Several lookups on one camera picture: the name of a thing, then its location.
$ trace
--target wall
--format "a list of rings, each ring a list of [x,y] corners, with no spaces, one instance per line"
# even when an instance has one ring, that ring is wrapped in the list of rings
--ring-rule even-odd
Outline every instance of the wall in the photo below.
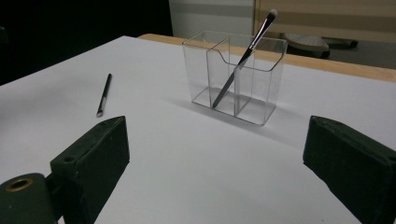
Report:
[[[254,0],[169,0],[174,36],[202,31],[252,35]]]

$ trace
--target wooden table edge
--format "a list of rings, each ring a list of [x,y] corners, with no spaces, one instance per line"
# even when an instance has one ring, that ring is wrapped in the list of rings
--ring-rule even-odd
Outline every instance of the wooden table edge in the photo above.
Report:
[[[174,45],[182,45],[183,41],[186,40],[180,37],[154,34],[145,34],[139,36],[138,38]],[[322,71],[351,75],[355,77],[366,77],[388,82],[396,82],[395,69],[373,67],[354,63],[341,63],[291,54],[285,55],[285,63]]]

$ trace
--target floor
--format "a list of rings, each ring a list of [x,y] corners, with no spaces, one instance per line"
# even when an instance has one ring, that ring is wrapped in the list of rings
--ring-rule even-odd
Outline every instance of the floor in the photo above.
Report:
[[[396,69],[396,44],[359,41],[356,48],[349,42],[325,39],[330,46],[330,56],[326,60],[357,63],[375,67]],[[288,53],[319,58],[320,52],[304,51],[288,47]]]

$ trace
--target divided plastic holder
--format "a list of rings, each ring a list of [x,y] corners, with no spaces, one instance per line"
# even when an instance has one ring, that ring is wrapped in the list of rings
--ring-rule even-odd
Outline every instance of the divided plastic holder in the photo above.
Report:
[[[183,42],[193,103],[263,125],[276,108],[285,40],[262,38],[243,66],[238,62],[253,36],[202,32]],[[216,108],[213,102],[234,72],[234,82]]]

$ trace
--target white table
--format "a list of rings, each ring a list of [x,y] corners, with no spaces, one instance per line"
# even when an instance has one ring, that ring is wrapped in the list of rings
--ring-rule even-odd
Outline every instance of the white table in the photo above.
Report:
[[[308,121],[396,149],[395,97],[396,83],[285,64],[257,127],[191,103],[181,46],[124,36],[0,87],[0,182],[48,175],[92,126],[125,115],[131,163],[96,223],[359,223],[303,165]]]

